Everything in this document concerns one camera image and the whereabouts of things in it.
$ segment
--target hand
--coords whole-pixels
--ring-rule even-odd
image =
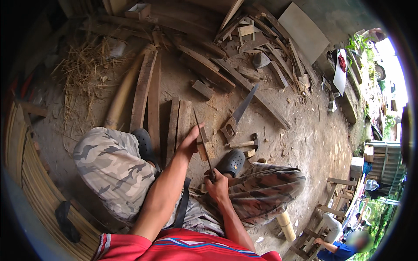
[[[318,244],[320,244],[320,245],[322,245],[324,242],[325,242],[325,241],[324,241],[324,240],[322,240],[321,238],[316,238],[316,239],[313,241],[313,243],[314,243],[314,244],[318,243]]]
[[[205,122],[202,122],[198,125],[194,125],[192,129],[190,130],[189,134],[186,136],[186,138],[183,140],[183,142],[180,144],[180,147],[183,149],[186,149],[190,153],[196,153],[197,151],[197,145],[196,145],[196,139],[200,135],[199,128],[202,128],[205,126]]]
[[[210,181],[209,176],[205,177],[206,189],[209,195],[219,204],[229,200],[228,178],[222,175],[217,169],[213,169],[215,173],[215,182]]]

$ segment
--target black crocs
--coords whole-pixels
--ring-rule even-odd
[[[245,156],[240,149],[233,149],[228,152],[216,165],[216,169],[222,174],[229,173],[236,177],[244,165]]]
[[[154,163],[157,171],[161,172],[160,166],[157,163],[157,158],[155,157],[153,148],[151,146],[151,137],[148,134],[148,131],[146,129],[139,128],[134,130],[132,134],[138,140],[138,151],[139,155],[141,155],[141,159],[151,161]]]

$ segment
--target red jersey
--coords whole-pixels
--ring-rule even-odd
[[[259,256],[226,238],[182,228],[161,231],[154,243],[137,235],[102,234],[100,238],[100,245],[92,258],[94,261],[282,260],[275,251]]]

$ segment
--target bamboo pole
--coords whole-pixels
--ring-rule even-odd
[[[123,79],[120,87],[113,99],[109,112],[107,113],[106,120],[104,121],[105,128],[116,129],[119,123],[120,115],[122,114],[123,107],[125,107],[126,100],[133,86],[136,86],[138,81],[139,70],[144,60],[145,52],[147,50],[155,51],[156,48],[152,44],[147,44],[144,49],[135,57],[135,60],[129,69],[126,77]]]

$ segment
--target forearm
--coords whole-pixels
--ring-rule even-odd
[[[334,246],[333,244],[325,242],[325,241],[322,243],[322,245],[332,253],[335,253],[338,250],[338,246]]]
[[[170,219],[186,178],[193,152],[186,147],[177,148],[167,168],[147,193],[140,215],[129,234],[141,235],[153,241]]]
[[[235,212],[231,200],[227,199],[222,202],[218,202],[218,207],[224,219],[225,234],[227,239],[240,246],[246,247],[255,253],[254,243],[251,241],[250,236]]]

